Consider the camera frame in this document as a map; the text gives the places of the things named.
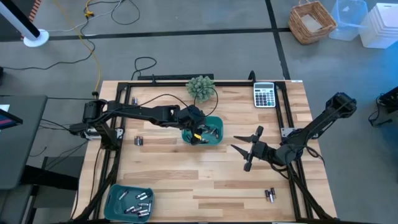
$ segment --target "gray floor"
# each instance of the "gray floor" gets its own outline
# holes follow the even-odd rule
[[[278,27],[287,27],[289,12],[298,1],[272,0]],[[334,0],[322,1],[331,9]],[[369,8],[375,4],[369,0]],[[75,25],[85,21],[85,1],[61,1]],[[270,28],[266,4],[262,0],[135,0],[141,19],[120,26],[108,16],[90,22],[87,34],[158,32],[176,30]],[[128,2],[115,18],[127,22],[135,18]],[[96,5],[96,14],[108,12],[110,5]],[[50,0],[43,0],[34,22],[44,29],[69,29]],[[74,35],[54,32],[52,35]],[[394,137],[397,126],[370,127],[367,118],[376,108],[374,99],[398,85],[398,44],[386,50],[366,49],[359,38],[352,42],[325,39],[300,45],[291,33],[280,33],[291,79],[303,80],[313,117],[337,91],[358,101],[357,112],[336,122],[321,139],[333,200],[339,218],[357,222],[396,223],[398,220],[398,150]],[[134,71],[134,59],[151,56],[158,64],[143,75],[214,73],[217,79],[246,79],[250,70],[261,79],[283,79],[272,34],[223,34],[179,37],[96,39],[96,55],[105,80],[127,80]],[[46,67],[59,60],[86,57],[79,40],[55,40],[37,49],[20,42],[0,43],[0,64],[9,67]],[[46,71],[6,70],[0,94],[46,94],[49,96],[90,97],[96,83],[95,62],[58,65]],[[59,123],[81,120],[80,101],[49,101],[44,118]],[[57,156],[82,139],[59,131],[37,135],[33,152],[47,146],[45,156]],[[83,156],[81,149],[74,156]],[[41,165],[42,157],[29,163]],[[36,223],[66,220],[71,200],[64,207],[41,208]]]

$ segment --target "wicker basket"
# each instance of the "wicker basket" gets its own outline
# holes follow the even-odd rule
[[[298,6],[292,8],[289,18],[290,30],[301,44],[314,43],[329,35],[337,27],[336,21],[319,1],[310,2],[306,0],[306,2],[306,4],[301,5],[300,0]],[[322,25],[322,28],[315,32],[310,32],[301,20],[301,17],[306,14],[317,20]]]

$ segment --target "green plastic bowl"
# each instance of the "green plastic bowl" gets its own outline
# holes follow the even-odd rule
[[[129,193],[124,196],[121,200],[119,197],[123,194],[125,190],[128,190]],[[136,195],[139,195],[143,192],[150,192],[152,194],[151,197],[147,197],[144,200],[136,199]],[[148,216],[139,218],[136,213],[127,213],[124,211],[131,206],[138,207],[138,203],[149,203],[152,201],[152,205],[150,208],[150,212]],[[116,221],[124,221],[124,222],[132,222],[132,223],[146,223],[148,222],[150,216],[152,215],[152,211],[154,210],[154,202],[155,195],[152,189],[143,189],[140,187],[130,187],[130,186],[122,186],[118,184],[112,185],[111,189],[108,193],[108,198],[106,199],[104,215],[108,220],[116,220]]]
[[[206,117],[206,125],[210,128],[218,128],[218,138],[214,134],[203,133],[201,136],[203,139],[209,140],[206,144],[199,144],[198,146],[216,146],[223,140],[223,120],[217,116]],[[189,130],[182,131],[182,139],[190,143],[189,139],[192,138],[192,133]]]

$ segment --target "wooden tabletop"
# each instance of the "wooden tabletop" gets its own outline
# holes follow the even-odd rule
[[[117,85],[118,81],[103,82],[100,98],[114,100]],[[286,81],[286,85],[294,125],[302,128],[312,120],[304,85],[302,82],[291,81]],[[250,150],[250,144],[233,136],[250,136],[261,125],[264,127],[261,141],[278,148],[280,131],[276,110],[255,108],[252,87],[222,86],[216,87],[216,90],[219,103],[213,115],[219,116],[224,122],[224,138],[220,145],[190,146],[184,143],[178,129],[160,128],[147,121],[127,119],[117,184],[150,187],[154,190],[155,204],[150,222],[295,220],[288,180],[273,171],[267,162],[257,159],[253,160],[250,172],[243,171],[245,161],[231,147],[231,144],[235,144]],[[185,87],[133,87],[131,96],[138,97],[138,103],[143,103],[164,93],[178,96],[188,105],[193,103]],[[279,93],[279,96],[287,126],[282,94]],[[207,114],[213,109],[215,101],[214,96],[209,101],[198,104],[198,107]],[[145,106],[176,104],[183,108],[178,100],[165,96]],[[134,136],[143,136],[144,146],[135,146]],[[320,153],[317,141],[311,140],[308,145]],[[90,141],[88,144],[75,216],[88,205],[99,146],[100,141]],[[104,150],[101,150],[95,168],[94,193],[100,178],[103,156]],[[302,160],[309,191],[325,211],[335,217],[335,207],[322,161],[306,151]],[[271,187],[276,191],[275,203],[268,202],[264,195],[264,190]],[[103,217],[107,194],[108,191],[103,197],[100,217]],[[300,193],[299,202],[304,217]]]

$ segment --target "white calculator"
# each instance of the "white calculator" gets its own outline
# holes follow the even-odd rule
[[[258,108],[275,107],[274,84],[270,82],[254,83],[254,106]]]

